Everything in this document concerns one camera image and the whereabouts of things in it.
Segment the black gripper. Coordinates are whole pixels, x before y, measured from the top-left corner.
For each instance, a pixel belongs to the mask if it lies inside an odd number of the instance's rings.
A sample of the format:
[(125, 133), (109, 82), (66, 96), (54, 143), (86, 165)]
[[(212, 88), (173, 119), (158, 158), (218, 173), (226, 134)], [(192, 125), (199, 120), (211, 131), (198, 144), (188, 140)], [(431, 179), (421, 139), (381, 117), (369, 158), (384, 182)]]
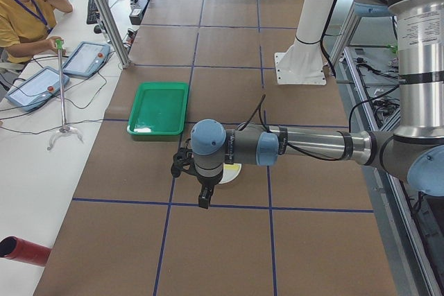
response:
[(204, 176), (200, 173), (197, 173), (196, 178), (201, 184), (201, 191), (198, 196), (198, 206), (203, 209), (209, 209), (211, 205), (213, 189), (222, 180), (223, 171), (220, 171), (217, 175), (213, 176)]

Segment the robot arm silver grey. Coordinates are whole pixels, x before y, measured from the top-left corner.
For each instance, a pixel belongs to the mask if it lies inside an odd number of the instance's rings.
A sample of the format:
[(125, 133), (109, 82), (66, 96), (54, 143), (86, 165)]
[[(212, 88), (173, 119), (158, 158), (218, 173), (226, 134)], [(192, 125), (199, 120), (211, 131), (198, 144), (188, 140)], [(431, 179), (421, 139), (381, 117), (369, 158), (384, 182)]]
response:
[(443, 0), (356, 0), (396, 16), (400, 124), (392, 132), (323, 132), (245, 124), (227, 130), (212, 119), (191, 130), (190, 173), (210, 206), (225, 164), (271, 166), (283, 154), (372, 166), (432, 196), (443, 194)]

